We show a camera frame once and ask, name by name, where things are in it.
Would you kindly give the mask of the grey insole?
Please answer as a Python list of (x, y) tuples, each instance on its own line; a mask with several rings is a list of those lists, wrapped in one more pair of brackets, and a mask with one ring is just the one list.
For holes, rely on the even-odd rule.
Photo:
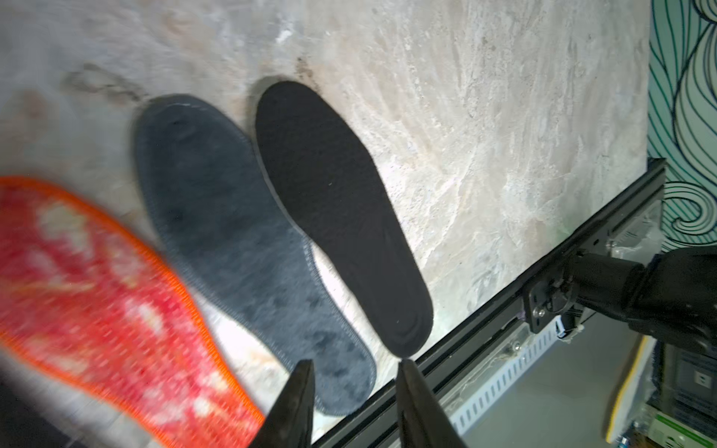
[(321, 281), (246, 134), (211, 104), (170, 94), (138, 114), (133, 148), (149, 216), (179, 274), (286, 369), (311, 360), (321, 412), (360, 408), (375, 386), (373, 355)]

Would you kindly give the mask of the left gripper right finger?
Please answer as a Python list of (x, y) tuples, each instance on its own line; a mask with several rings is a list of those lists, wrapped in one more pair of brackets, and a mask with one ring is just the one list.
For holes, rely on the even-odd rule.
[(401, 360), (396, 379), (401, 447), (466, 448), (414, 360)]

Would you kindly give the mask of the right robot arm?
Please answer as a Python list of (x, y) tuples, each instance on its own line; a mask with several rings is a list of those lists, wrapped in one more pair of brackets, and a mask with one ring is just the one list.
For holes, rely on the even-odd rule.
[(647, 265), (598, 254), (568, 265), (577, 304), (635, 332), (707, 355), (716, 349), (716, 247), (679, 248)]

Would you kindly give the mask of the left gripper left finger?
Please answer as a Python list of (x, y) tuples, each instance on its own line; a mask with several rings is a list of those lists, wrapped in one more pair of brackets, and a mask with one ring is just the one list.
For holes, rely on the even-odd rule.
[(301, 360), (289, 376), (249, 448), (308, 448), (312, 445), (315, 367)]

